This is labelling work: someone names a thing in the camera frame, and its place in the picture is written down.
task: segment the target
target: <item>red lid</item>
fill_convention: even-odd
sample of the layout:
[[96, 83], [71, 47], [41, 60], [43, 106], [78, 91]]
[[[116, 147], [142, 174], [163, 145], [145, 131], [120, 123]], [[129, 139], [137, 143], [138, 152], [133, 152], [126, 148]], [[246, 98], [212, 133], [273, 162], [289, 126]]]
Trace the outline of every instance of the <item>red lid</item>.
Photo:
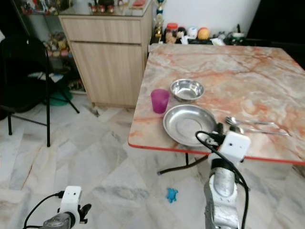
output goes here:
[[177, 30], [178, 29], [178, 24], [177, 23], [168, 23], [167, 28], [169, 30]]

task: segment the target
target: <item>red table edge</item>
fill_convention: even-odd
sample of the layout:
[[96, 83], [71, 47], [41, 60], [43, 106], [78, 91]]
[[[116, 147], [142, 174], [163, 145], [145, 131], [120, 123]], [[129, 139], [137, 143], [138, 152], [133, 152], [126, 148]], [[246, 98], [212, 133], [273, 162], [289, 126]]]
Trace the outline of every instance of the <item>red table edge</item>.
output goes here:
[[[203, 152], [203, 151], [196, 151], [196, 150], [168, 149], [168, 148], [152, 147], [152, 146], [138, 146], [138, 145], [131, 144], [129, 142], [129, 138], [128, 138], [128, 145], [130, 147], [139, 148], [139, 149], [152, 149], [152, 150], [162, 150], [162, 151], [169, 151], [169, 152], [201, 154], [201, 155], [210, 154], [210, 152]], [[303, 166], [305, 165], [305, 161], [281, 160], [281, 159], [271, 159], [271, 158], [253, 157], [253, 156], [245, 156], [245, 159], [256, 160], [256, 161], [266, 161], [266, 162], [277, 162], [277, 163], [283, 163], [283, 164], [293, 164], [293, 165], [303, 165]]]

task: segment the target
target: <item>black chair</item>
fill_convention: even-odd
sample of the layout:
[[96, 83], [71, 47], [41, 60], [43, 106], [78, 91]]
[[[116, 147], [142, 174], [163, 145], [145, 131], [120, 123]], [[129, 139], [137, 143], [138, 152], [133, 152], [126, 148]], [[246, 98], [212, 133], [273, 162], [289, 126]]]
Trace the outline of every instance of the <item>black chair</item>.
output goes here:
[[[77, 113], [79, 111], [65, 95], [63, 90], [49, 78], [49, 57], [46, 48], [37, 38], [14, 35], [5, 38], [1, 44], [3, 77], [0, 87], [0, 109], [8, 113], [9, 135], [11, 117], [33, 122], [47, 127], [47, 147], [50, 147], [50, 94], [57, 89]], [[28, 77], [30, 72], [45, 72], [46, 79]], [[23, 113], [38, 103], [46, 101], [47, 123], [40, 123], [13, 115]]]

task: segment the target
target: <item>blue toy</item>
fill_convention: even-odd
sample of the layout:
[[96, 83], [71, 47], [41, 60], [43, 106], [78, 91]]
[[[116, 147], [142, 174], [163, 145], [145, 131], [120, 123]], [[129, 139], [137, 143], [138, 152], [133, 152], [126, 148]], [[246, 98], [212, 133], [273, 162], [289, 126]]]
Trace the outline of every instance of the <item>blue toy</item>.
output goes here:
[[177, 189], [174, 188], [168, 188], [168, 195], [167, 195], [167, 199], [170, 203], [172, 203], [173, 201], [177, 201], [176, 199], [176, 194], [178, 193]]

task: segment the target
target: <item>chair leg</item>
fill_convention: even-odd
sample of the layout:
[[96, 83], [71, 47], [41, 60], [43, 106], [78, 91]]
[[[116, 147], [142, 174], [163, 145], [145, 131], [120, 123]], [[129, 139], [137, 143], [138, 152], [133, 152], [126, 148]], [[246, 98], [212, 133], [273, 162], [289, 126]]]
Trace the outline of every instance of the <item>chair leg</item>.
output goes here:
[[47, 94], [47, 147], [50, 147], [50, 96]]
[[13, 133], [11, 132], [11, 114], [8, 113], [8, 122], [9, 122], [9, 135], [12, 135]]
[[61, 87], [58, 87], [59, 91], [61, 92], [62, 96], [67, 100], [68, 103], [74, 108], [76, 113], [80, 113], [80, 111], [76, 108], [76, 106], [71, 102], [71, 100], [66, 96], [65, 92], [61, 89]]

